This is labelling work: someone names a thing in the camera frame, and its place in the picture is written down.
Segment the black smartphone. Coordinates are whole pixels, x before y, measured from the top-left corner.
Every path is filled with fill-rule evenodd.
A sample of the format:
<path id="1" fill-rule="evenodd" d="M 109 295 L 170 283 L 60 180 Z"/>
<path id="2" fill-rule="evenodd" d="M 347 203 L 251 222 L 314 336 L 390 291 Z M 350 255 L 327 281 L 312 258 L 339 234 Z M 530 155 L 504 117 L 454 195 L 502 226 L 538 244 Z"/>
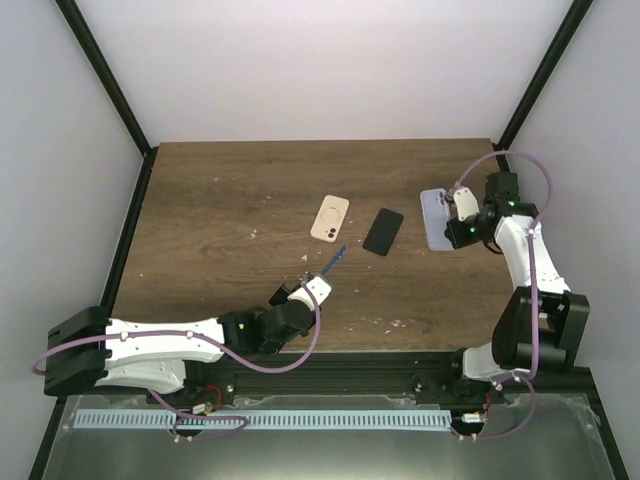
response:
<path id="1" fill-rule="evenodd" d="M 382 208 L 363 241 L 363 249 L 379 256 L 386 256 L 401 228 L 404 216 L 398 212 Z"/>

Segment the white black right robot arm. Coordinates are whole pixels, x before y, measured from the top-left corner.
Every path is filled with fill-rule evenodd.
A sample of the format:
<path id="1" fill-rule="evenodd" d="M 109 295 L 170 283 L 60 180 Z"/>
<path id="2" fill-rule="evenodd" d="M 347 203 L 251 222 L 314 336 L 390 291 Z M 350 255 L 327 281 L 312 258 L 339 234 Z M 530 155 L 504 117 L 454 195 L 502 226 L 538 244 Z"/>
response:
<path id="1" fill-rule="evenodd" d="M 466 349 L 462 367 L 445 376 L 447 396 L 465 403 L 479 392 L 480 380 L 570 372 L 590 304 L 586 296 L 571 291 L 556 269 L 544 243 L 541 212 L 521 200 L 517 175 L 488 175 L 482 200 L 461 184 L 444 200 L 454 211 L 444 230 L 452 247 L 493 246 L 503 256 L 513 285 L 490 342 Z"/>

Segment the beige phone case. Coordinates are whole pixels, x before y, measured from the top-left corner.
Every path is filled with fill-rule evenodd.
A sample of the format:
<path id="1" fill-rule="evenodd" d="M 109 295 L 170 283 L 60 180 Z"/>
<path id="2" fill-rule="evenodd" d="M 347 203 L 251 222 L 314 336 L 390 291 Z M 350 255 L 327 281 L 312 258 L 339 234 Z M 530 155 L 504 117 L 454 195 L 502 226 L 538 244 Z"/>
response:
<path id="1" fill-rule="evenodd" d="M 327 243 L 335 242 L 346 219 L 349 205 L 350 202 L 345 198 L 326 195 L 310 229 L 310 236 Z"/>

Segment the lilac phone case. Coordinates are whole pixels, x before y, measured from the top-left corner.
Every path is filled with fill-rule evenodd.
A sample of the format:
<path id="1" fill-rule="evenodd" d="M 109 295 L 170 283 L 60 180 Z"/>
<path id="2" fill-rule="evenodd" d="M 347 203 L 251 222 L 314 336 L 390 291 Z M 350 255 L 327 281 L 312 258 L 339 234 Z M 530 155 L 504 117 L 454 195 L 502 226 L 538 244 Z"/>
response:
<path id="1" fill-rule="evenodd" d="M 439 188 L 422 191 L 419 196 L 427 244 L 433 251 L 454 249 L 451 240 L 446 236 L 450 210 L 445 195 L 446 190 Z"/>

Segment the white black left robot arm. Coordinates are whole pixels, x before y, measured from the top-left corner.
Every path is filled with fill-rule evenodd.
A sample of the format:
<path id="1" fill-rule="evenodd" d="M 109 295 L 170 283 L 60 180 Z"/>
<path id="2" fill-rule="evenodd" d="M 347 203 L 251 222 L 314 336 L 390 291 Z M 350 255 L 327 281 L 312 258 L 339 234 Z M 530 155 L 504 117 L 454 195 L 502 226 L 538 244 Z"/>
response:
<path id="1" fill-rule="evenodd" d="M 321 306 L 333 290 L 326 275 L 345 251 L 340 248 L 320 273 L 306 275 L 294 289 L 280 286 L 268 308 L 157 324 L 111 318 L 100 306 L 86 308 L 49 331 L 47 349 L 32 371 L 43 376 L 48 396 L 123 387 L 172 394 L 184 404 L 203 395 L 205 382 L 187 369 L 188 363 L 213 364 L 228 357 L 258 373 L 288 373 L 315 349 Z M 313 345 L 295 361 L 278 367 L 258 364 L 299 337 L 310 337 Z"/>

